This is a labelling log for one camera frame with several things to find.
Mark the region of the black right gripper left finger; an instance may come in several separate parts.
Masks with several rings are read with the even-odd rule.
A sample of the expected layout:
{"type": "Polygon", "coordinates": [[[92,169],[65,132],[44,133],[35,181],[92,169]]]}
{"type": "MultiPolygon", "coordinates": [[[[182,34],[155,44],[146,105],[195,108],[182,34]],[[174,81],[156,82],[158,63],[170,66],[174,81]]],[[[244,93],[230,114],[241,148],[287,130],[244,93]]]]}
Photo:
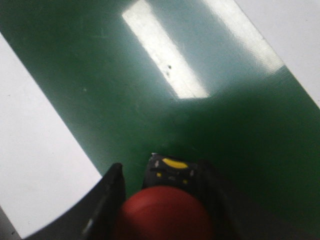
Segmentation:
{"type": "Polygon", "coordinates": [[[26,239],[108,240],[117,211],[125,199],[123,165],[114,163],[79,202],[26,239]]]}

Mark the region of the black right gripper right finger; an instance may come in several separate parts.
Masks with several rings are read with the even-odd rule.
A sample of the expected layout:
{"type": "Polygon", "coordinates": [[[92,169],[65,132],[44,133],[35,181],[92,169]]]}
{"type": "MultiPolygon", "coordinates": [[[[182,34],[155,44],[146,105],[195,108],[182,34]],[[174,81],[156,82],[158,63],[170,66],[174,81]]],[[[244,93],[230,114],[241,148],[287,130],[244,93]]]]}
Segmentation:
{"type": "Polygon", "coordinates": [[[213,240],[239,240],[240,235],[232,219],[232,209],[222,188],[218,172],[207,160],[199,160],[197,194],[207,210],[213,230],[213,240]]]}

